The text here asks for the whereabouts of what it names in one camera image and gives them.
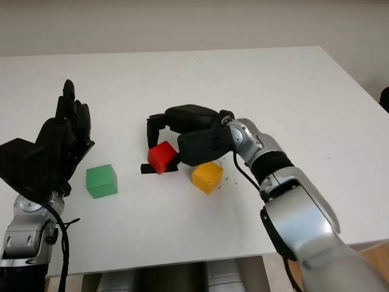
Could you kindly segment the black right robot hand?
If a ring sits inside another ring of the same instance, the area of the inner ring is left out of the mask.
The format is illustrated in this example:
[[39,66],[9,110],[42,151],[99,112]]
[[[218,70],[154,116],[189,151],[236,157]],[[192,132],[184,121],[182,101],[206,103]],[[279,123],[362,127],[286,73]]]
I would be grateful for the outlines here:
[[158,144],[159,131],[166,126],[179,134],[207,130],[230,122],[235,118],[231,111],[213,109],[199,105],[181,105],[167,109],[164,113],[154,114],[147,118],[148,148]]

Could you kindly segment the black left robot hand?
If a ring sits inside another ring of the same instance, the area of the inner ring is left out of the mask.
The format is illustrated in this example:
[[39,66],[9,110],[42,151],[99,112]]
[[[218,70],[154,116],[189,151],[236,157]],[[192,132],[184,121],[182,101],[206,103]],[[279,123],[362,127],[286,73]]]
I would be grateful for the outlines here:
[[90,134],[89,107],[75,98],[74,84],[67,79],[58,98],[55,117],[44,123],[35,142],[49,155],[50,190],[70,195],[69,180],[95,144]]

